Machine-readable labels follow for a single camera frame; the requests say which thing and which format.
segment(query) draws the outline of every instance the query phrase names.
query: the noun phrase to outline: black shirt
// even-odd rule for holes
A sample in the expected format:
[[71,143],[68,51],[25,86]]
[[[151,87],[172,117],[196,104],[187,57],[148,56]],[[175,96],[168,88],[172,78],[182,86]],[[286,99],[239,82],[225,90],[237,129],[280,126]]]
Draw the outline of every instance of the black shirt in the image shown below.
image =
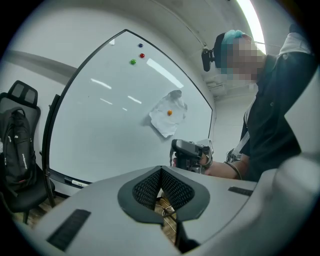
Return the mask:
[[317,65],[314,56],[303,52],[266,56],[247,125],[243,122],[241,139],[247,131],[250,135],[240,151],[250,157],[245,180],[257,182],[264,171],[278,168],[301,152],[285,114],[309,84]]

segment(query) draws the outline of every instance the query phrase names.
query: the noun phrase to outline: floor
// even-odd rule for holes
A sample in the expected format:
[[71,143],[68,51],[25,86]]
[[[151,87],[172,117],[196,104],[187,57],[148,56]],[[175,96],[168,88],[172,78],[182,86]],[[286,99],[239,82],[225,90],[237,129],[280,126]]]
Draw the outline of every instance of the floor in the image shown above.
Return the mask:
[[[64,200],[65,199],[60,196],[56,196],[54,199],[56,205],[60,204]],[[40,207],[40,209],[35,208],[35,209],[30,210],[30,212],[29,212],[28,225],[31,228],[33,228],[37,224],[37,222],[41,219],[42,216],[44,216],[44,214],[50,212],[52,209],[48,199],[46,201],[44,201],[42,204],[40,204],[39,207]],[[156,202],[154,211],[160,215],[165,215],[166,214],[164,212],[165,208],[168,208],[167,210],[169,212],[173,210],[172,207],[170,207],[169,202],[166,199],[161,198],[160,200],[158,200]],[[24,214],[23,214],[23,212],[15,213],[14,217],[18,221],[22,222],[23,218],[24,218]],[[172,243],[175,243],[177,225],[176,225],[175,221],[170,217],[166,217],[165,220],[167,222],[164,221],[164,226],[162,228],[162,231],[168,237],[168,239],[170,239],[172,241]]]

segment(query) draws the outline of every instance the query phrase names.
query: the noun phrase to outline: person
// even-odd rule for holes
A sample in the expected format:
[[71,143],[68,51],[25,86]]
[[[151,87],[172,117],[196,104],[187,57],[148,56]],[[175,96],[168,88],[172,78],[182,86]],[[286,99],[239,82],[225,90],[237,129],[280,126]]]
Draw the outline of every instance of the person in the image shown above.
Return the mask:
[[[257,182],[264,171],[278,168],[301,152],[285,114],[313,77],[317,60],[296,25],[290,27],[279,55],[265,55],[240,30],[218,35],[213,54],[222,74],[250,80],[257,84],[258,92],[243,118],[240,140],[246,134],[248,137],[239,151],[241,159],[232,163],[213,161],[205,174]],[[203,155],[200,163],[206,162]]]

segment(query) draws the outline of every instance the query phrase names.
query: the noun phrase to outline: blue hair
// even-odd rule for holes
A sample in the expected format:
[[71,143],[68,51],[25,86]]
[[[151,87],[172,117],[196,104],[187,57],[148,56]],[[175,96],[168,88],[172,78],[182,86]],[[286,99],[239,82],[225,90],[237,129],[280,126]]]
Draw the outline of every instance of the blue hair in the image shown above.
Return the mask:
[[242,38],[243,32],[241,30],[229,30],[224,34],[221,42],[221,73],[232,74],[232,68],[227,68],[227,49],[233,45],[235,38]]

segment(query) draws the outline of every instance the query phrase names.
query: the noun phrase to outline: black backpack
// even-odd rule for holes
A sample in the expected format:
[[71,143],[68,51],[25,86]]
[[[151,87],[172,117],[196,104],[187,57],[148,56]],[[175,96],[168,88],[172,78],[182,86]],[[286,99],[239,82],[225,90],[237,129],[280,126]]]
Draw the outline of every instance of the black backpack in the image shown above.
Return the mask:
[[35,184],[37,180],[32,133],[21,107],[0,114],[0,138],[3,144],[3,153],[0,154],[1,184],[16,197],[16,191]]

